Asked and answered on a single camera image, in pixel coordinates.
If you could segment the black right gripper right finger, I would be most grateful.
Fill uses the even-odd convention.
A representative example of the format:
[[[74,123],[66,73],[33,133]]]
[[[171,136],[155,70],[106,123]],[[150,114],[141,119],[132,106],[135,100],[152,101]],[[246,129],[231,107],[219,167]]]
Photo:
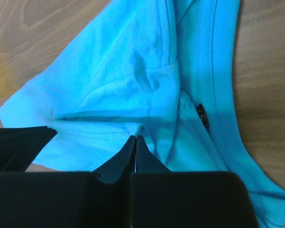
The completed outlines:
[[[241,179],[228,171],[172,172],[136,140],[130,178],[135,228],[256,228]]]

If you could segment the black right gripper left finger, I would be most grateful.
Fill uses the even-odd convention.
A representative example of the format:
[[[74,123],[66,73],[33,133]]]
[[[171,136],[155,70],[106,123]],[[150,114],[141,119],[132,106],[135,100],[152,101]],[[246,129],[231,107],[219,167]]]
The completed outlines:
[[[129,228],[135,137],[93,172],[0,172],[0,228]]]

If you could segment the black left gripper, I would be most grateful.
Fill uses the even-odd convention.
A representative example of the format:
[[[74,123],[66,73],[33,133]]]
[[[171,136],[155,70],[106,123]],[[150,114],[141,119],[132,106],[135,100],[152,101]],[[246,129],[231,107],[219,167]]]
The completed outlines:
[[[24,172],[56,134],[46,126],[0,128],[0,171]]]

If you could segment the cyan blue t-shirt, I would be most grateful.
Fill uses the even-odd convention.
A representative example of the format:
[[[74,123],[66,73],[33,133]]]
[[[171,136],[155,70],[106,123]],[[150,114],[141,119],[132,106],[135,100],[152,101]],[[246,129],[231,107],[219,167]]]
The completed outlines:
[[[285,190],[245,149],[232,60],[238,0],[114,0],[0,108],[4,127],[57,135],[34,163],[93,171],[131,135],[171,171],[231,171],[262,228],[285,225]]]

